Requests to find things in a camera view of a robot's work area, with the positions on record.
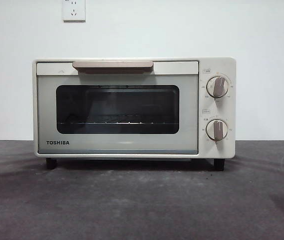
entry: oven door handle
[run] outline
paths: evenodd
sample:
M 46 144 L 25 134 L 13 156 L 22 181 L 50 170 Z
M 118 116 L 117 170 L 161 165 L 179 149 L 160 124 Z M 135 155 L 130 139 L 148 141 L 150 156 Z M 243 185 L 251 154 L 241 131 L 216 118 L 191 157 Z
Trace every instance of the oven door handle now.
M 152 61 L 74 61 L 72 65 L 85 74 L 144 74 L 154 68 Z

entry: toshiba logo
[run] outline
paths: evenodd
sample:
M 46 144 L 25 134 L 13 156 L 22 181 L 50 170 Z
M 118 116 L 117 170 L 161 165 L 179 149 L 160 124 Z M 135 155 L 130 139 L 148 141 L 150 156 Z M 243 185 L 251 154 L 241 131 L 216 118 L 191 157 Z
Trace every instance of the toshiba logo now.
M 47 145 L 70 145 L 69 141 L 46 141 Z

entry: gray countertop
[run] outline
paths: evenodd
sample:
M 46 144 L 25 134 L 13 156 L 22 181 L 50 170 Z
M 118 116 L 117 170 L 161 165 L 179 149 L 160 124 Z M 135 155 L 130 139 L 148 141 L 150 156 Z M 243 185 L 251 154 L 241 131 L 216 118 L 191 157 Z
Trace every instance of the gray countertop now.
M 284 141 L 212 161 L 61 159 L 0 141 L 0 240 L 284 239 Z

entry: timer knob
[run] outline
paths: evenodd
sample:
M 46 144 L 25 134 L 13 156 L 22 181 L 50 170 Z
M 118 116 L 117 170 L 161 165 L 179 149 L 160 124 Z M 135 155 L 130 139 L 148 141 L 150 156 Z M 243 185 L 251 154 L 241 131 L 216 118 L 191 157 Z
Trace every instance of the timer knob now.
M 210 121 L 206 126 L 207 135 L 214 141 L 220 141 L 225 138 L 227 130 L 226 123 L 219 119 Z
M 206 89 L 210 96 L 221 98 L 228 91 L 228 83 L 223 76 L 215 76 L 208 81 Z

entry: control panel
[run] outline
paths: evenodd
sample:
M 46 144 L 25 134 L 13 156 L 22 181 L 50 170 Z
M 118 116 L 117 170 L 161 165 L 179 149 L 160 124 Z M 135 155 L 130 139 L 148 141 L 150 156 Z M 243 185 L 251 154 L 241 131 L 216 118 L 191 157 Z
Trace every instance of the control panel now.
M 232 58 L 203 59 L 199 71 L 199 155 L 232 158 L 236 62 Z

